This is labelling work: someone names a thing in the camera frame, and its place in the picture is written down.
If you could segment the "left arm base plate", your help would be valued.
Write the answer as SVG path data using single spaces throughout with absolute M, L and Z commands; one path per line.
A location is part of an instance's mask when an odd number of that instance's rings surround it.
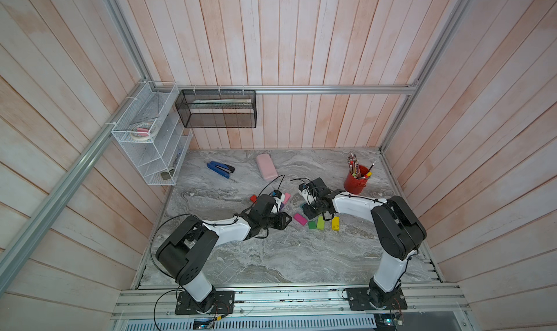
M 227 316 L 234 311 L 235 292 L 233 290 L 214 290 L 200 302 L 186 291 L 178 295 L 176 315 L 221 315 Z

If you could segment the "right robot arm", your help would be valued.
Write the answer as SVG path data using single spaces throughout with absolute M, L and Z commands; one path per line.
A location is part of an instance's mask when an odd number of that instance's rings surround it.
M 303 182 L 298 192 L 305 202 L 303 212 L 309 219 L 340 213 L 374 224 L 383 253 L 366 296 L 372 306 L 383 309 L 400 292 L 408 262 L 419 253 L 426 239 L 426 229 L 415 213 L 400 196 L 378 199 L 331 190 L 321 178 Z

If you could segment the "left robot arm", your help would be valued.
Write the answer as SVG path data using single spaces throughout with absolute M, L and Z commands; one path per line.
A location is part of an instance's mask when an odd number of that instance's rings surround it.
M 208 222 L 197 216 L 187 216 L 159 246 L 156 260 L 183 287 L 187 296 L 201 309 L 214 300 L 214 286 L 202 269 L 213 249 L 229 242 L 265 239 L 261 231 L 283 230 L 292 222 L 285 212 L 260 213 L 251 211 L 235 214 L 230 219 Z

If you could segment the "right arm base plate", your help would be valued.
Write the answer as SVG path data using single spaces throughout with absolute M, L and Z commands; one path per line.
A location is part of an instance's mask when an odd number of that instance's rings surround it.
M 352 287 L 345 289 L 343 293 L 351 311 L 386 310 L 388 312 L 389 310 L 406 310 L 408 308 L 406 297 L 400 287 L 389 293 L 369 287 Z

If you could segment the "light green block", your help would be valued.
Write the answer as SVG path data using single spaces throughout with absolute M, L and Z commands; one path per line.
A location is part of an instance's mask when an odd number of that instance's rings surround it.
M 319 216 L 316 224 L 316 229 L 324 230 L 325 228 L 325 220 L 323 216 Z

